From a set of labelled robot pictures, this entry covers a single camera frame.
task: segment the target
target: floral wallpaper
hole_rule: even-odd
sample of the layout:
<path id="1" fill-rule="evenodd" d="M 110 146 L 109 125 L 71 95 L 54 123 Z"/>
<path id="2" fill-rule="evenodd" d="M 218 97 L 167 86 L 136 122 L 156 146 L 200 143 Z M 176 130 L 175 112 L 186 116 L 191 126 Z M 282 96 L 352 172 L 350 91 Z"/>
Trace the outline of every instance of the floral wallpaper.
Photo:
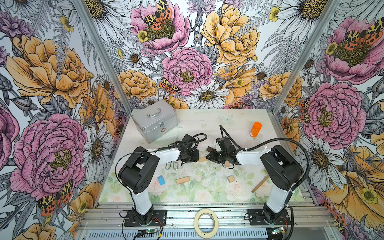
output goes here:
<path id="1" fill-rule="evenodd" d="M 343 1 L 277 112 L 310 154 L 309 183 L 343 239 L 384 239 L 384 3 Z M 304 153 L 297 158 L 306 166 Z"/>
<path id="2" fill-rule="evenodd" d="M 73 5 L 68 24 L 88 33 Z M 268 109 L 285 85 L 327 0 L 87 0 L 131 105 Z M 345 18 L 343 9 L 332 22 Z M 302 98 L 302 76 L 289 94 Z"/>
<path id="3" fill-rule="evenodd" d="M 92 43 L 78 41 L 84 31 L 69 23 L 76 16 L 67 6 L 0 1 L 3 239 L 75 239 L 127 119 Z"/>

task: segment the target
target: blue eraser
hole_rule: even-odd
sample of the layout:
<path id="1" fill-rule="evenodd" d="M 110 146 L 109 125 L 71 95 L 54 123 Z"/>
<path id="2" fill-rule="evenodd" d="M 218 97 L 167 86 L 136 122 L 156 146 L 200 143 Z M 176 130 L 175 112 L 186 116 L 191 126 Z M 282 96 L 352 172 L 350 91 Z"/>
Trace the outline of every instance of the blue eraser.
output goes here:
<path id="1" fill-rule="evenodd" d="M 158 176 L 157 179 L 159 180 L 160 186 L 163 186 L 166 183 L 164 181 L 163 175 Z"/>

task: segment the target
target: roll of masking tape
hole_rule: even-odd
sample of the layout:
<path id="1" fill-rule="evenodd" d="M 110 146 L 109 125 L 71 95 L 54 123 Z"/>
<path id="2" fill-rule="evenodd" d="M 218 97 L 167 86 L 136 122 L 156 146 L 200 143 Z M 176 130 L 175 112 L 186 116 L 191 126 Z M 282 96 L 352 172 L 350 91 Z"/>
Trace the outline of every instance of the roll of masking tape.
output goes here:
<path id="1" fill-rule="evenodd" d="M 214 229 L 209 232 L 209 233 L 205 233 L 203 232 L 200 227 L 199 227 L 199 218 L 204 215 L 204 214 L 208 214 L 211 216 L 211 218 L 213 219 L 214 221 Z M 197 232 L 197 234 L 202 237 L 202 238 L 205 238 L 205 239 L 208 239 L 208 238 L 211 238 L 213 236 L 215 236 L 215 234 L 217 233 L 218 231 L 218 218 L 216 216 L 216 214 L 210 210 L 210 209 L 202 209 L 200 211 L 197 212 L 196 216 L 195 216 L 195 220 L 194 220 L 194 226 L 195 226 L 195 231 Z"/>

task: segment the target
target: wooden stick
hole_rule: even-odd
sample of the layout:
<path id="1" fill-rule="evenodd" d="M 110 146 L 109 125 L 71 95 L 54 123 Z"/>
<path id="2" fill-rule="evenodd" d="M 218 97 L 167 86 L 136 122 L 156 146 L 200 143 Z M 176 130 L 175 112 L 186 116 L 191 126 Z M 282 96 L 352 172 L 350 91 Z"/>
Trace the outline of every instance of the wooden stick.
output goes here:
<path id="1" fill-rule="evenodd" d="M 269 178 L 269 175 L 267 175 L 253 190 L 252 192 L 255 192 L 265 181 L 267 181 Z"/>

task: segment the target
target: black mounting plate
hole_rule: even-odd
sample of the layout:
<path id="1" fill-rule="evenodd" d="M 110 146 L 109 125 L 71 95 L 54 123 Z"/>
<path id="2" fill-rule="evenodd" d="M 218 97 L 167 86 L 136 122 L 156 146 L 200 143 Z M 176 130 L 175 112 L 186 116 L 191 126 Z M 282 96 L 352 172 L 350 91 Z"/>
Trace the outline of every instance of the black mounting plate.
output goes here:
<path id="1" fill-rule="evenodd" d="M 267 222 L 264 221 L 264 214 L 263 214 L 263 209 L 248 209 L 247 210 L 247 216 L 249 218 L 249 224 L 251 226 L 257 226 L 257 225 L 261 225 L 261 226 L 266 226 L 266 225 L 270 225 L 270 226 L 274 226 L 274 225 L 291 225 L 291 220 L 289 217 L 286 217 L 288 216 L 288 211 L 286 209 L 284 209 L 281 217 L 276 221 L 276 223 L 274 224 L 268 224 Z"/>
<path id="2" fill-rule="evenodd" d="M 159 221 L 161 221 L 161 225 L 165 226 L 167 222 L 167 210 L 153 210 L 153 216 L 156 217 Z M 124 221 L 125 227 L 142 227 L 139 221 L 136 218 L 135 210 L 130 210 L 127 212 L 127 216 Z M 151 220 L 151 222 L 146 227 L 159 227 L 160 223 L 155 220 Z"/>

